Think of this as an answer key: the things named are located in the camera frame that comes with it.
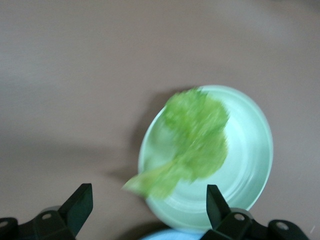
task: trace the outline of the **lettuce leaf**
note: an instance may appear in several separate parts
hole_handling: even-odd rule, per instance
[[[124,189],[142,197],[164,199],[179,181],[205,179],[224,163],[229,119],[222,102],[197,88],[176,93],[166,103],[160,118],[173,132],[175,155],[168,163],[131,178]]]

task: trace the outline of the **light blue bowl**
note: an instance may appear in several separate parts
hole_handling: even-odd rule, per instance
[[[199,233],[186,233],[174,229],[166,229],[145,236],[140,240],[199,240],[202,236]]]
[[[229,112],[225,127],[228,155],[222,167],[207,179],[193,183],[180,181],[164,200],[149,197],[146,203],[168,226],[192,232],[211,228],[206,211],[207,185],[217,185],[231,208],[249,210],[263,191],[272,166],[272,134],[263,112],[244,93],[226,86],[208,85],[200,89],[223,102]],[[156,168],[172,160],[175,148],[172,133],[152,121],[142,141],[138,172]]]

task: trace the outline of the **plate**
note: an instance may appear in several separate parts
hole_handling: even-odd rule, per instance
[[[230,208],[249,210],[267,183],[273,160],[268,121],[250,97],[221,85],[206,85],[199,89],[222,101],[229,112],[224,129],[227,157],[212,176],[193,183],[180,181],[166,199],[146,199],[149,208],[162,222],[174,229],[192,232],[205,232],[211,228],[206,210],[208,184],[218,186]],[[171,133],[158,121],[163,111],[152,121],[143,138],[139,173],[165,164],[175,154]]]
[[[174,229],[166,229],[145,236],[140,240],[199,240],[202,236],[202,234],[197,233],[186,233]]]

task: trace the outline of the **leafy green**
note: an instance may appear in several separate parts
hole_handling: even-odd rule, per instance
[[[224,163],[228,148],[224,128],[229,119],[222,102],[197,88],[176,93],[161,116],[173,132],[175,155],[168,163],[131,178],[124,188],[145,198],[164,199],[180,180],[205,179]]]

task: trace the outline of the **table surface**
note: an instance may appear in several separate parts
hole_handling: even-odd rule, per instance
[[[320,3],[316,0],[0,3],[0,216],[24,223],[92,183],[78,240],[161,227],[122,190],[175,92],[225,85],[250,96],[273,136],[250,213],[320,239]]]

